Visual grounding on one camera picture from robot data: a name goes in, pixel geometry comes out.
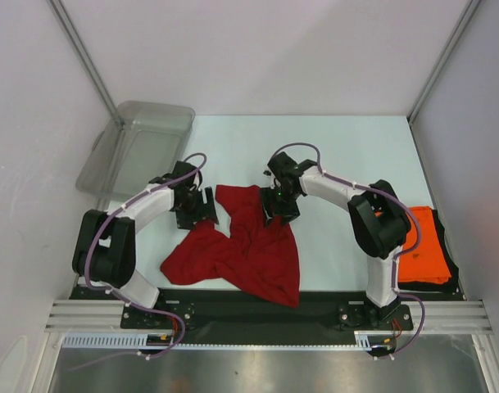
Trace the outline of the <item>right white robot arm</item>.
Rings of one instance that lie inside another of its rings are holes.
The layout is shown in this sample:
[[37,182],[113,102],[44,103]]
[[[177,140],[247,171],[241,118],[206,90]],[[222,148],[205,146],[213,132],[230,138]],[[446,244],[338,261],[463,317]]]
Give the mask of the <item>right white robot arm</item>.
[[282,225],[297,219],[300,196],[318,197],[349,214],[356,243],[367,255],[365,320],[373,328],[385,328],[400,305],[398,261],[411,230],[407,208],[391,184],[354,183],[324,171],[317,161],[298,163],[283,151],[270,158],[265,174],[270,177],[270,186],[260,190],[265,226],[275,219]]

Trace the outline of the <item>red t shirt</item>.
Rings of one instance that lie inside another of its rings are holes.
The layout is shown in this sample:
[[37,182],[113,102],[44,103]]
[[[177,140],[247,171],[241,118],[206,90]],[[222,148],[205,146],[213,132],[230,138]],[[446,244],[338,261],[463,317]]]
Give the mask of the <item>red t shirt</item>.
[[202,221],[161,263],[175,285],[222,278],[241,291],[296,308],[300,302],[300,263],[289,225],[264,225],[260,188],[218,185],[215,199],[230,217],[229,235]]

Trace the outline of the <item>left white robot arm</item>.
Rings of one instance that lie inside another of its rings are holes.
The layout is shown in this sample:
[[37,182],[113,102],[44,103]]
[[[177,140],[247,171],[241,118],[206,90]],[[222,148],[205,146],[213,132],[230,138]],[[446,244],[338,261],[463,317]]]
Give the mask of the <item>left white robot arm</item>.
[[158,287],[136,269],[136,235],[168,212],[175,214],[176,226],[183,230],[204,220],[218,222],[212,188],[202,188],[199,166],[178,160],[170,173],[150,180],[112,212],[88,210],[72,259],[73,271],[89,287],[102,287],[139,306],[139,317],[153,328],[167,320],[168,308],[158,301]]

